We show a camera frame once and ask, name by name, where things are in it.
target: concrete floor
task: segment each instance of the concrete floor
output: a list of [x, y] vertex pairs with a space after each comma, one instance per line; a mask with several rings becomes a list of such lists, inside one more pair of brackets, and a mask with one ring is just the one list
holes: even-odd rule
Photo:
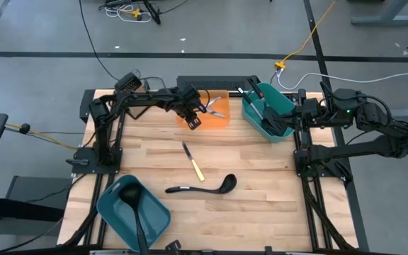
[[[88, 27], [98, 52], [201, 52], [288, 54], [300, 47], [310, 29], [302, 1], [190, 0], [162, 17], [162, 25], [124, 23], [98, 11], [101, 0], [83, 0]], [[181, 0], [160, 1], [167, 9]], [[311, 0], [319, 18], [330, 1]], [[351, 15], [370, 15], [385, 5], [338, 1], [318, 32], [325, 55], [408, 57], [408, 27], [353, 27]], [[408, 14], [408, 5], [403, 10]], [[0, 52], [90, 52], [79, 16], [78, 1], [11, 0], [0, 19]], [[312, 42], [300, 53], [315, 55]], [[163, 77], [175, 86], [178, 75], [249, 75], [268, 81], [273, 60], [262, 59], [103, 59], [116, 77], [133, 68], [142, 75]], [[374, 79], [408, 72], [405, 63], [327, 62], [331, 75]], [[315, 61], [288, 61], [282, 82], [292, 86], [308, 72], [319, 72]], [[79, 104], [85, 89], [112, 87], [114, 81], [94, 58], [0, 57], [0, 113], [10, 123], [30, 123], [39, 131], [81, 132]], [[352, 88], [380, 97], [391, 109], [408, 108], [408, 76], [375, 84], [332, 81], [334, 89]], [[301, 86], [319, 91], [319, 79]], [[346, 140], [358, 134], [345, 131]], [[373, 136], [366, 135], [359, 141]], [[80, 135], [57, 135], [69, 144]], [[0, 197], [14, 175], [70, 177], [64, 161], [72, 153], [52, 144], [5, 132], [0, 141]], [[351, 159], [359, 203], [371, 251], [408, 254], [408, 157]], [[7, 237], [0, 249], [20, 242]], [[52, 245], [40, 240], [32, 247]]]

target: wooden tabletop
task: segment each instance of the wooden tabletop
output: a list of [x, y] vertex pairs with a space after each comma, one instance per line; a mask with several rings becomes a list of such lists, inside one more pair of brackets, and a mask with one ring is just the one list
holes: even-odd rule
[[[112, 92], [97, 90], [95, 97]], [[307, 97], [322, 95], [308, 93]], [[149, 109], [138, 120], [125, 119], [123, 160], [116, 178], [135, 175], [171, 211], [171, 224], [151, 249], [164, 249], [178, 239], [187, 250], [262, 251], [272, 246], [274, 251], [311, 251], [301, 180], [295, 174], [293, 137], [267, 142], [243, 119], [241, 99], [231, 98], [229, 104], [231, 121], [225, 129], [179, 128], [175, 112], [160, 108]], [[93, 126], [89, 118], [84, 142], [94, 133]], [[313, 129], [312, 140], [317, 145], [334, 145], [328, 128]], [[182, 141], [203, 172], [204, 182], [198, 180]], [[237, 187], [225, 195], [164, 192], [172, 186], [218, 188], [228, 174], [235, 174]], [[71, 190], [58, 244], [67, 241], [87, 216], [95, 180], [89, 174]], [[330, 220], [357, 247], [343, 183], [337, 178], [320, 180]], [[314, 218], [323, 244], [320, 221]], [[96, 243], [100, 220], [98, 216], [94, 223], [92, 243]], [[127, 245], [107, 227], [103, 247], [125, 249]]]

